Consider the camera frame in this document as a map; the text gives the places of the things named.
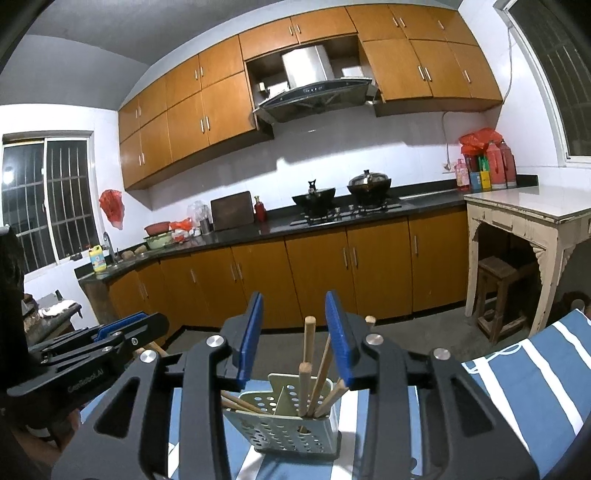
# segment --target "striped tablecloth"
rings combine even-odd
[[[536,462],[543,478],[570,446],[591,411],[591,320],[578,310],[531,339],[466,362],[464,367],[490,396]],[[268,382],[252,380],[245,390],[264,390]],[[171,412],[168,475],[178,479],[178,424],[181,389]],[[342,433],[340,457],[334,462],[303,462],[256,453],[227,421],[226,442],[236,480],[350,480],[358,477],[368,408],[368,392],[347,392],[336,404]],[[408,389],[411,410],[413,470],[422,475],[418,401]],[[83,420],[100,397],[83,411]]]

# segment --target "silver screw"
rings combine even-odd
[[[384,342],[384,337],[382,337],[379,333],[370,333],[367,337],[365,337],[365,341],[370,345],[381,345]]]
[[[223,345],[224,342],[225,340],[221,335],[212,335],[207,340],[205,340],[205,343],[207,343],[212,348]]]
[[[139,356],[139,359],[145,364],[150,364],[156,360],[157,356],[158,354],[153,350],[146,350],[142,352],[142,354]]]
[[[449,360],[452,355],[449,352],[449,350],[445,349],[445,348],[436,348],[433,351],[433,356],[437,359],[437,360]]]

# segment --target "range hood chimney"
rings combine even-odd
[[[372,79],[335,79],[323,45],[281,56],[290,89],[262,102],[254,114],[265,122],[283,123],[315,113],[363,105]]]

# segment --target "basket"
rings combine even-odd
[[[319,419],[298,416],[298,375],[270,374],[272,391],[244,392],[240,399],[268,414],[225,409],[224,415],[259,453],[305,455],[319,459],[339,456],[339,431],[335,406]],[[333,389],[326,380],[318,403]]]

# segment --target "faucet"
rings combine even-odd
[[[116,252],[113,250],[113,244],[111,243],[111,238],[107,232],[103,233],[103,240],[107,242],[106,244],[109,246],[109,253],[111,254],[113,263],[117,263],[119,260],[121,260],[119,257],[119,249],[117,249]]]

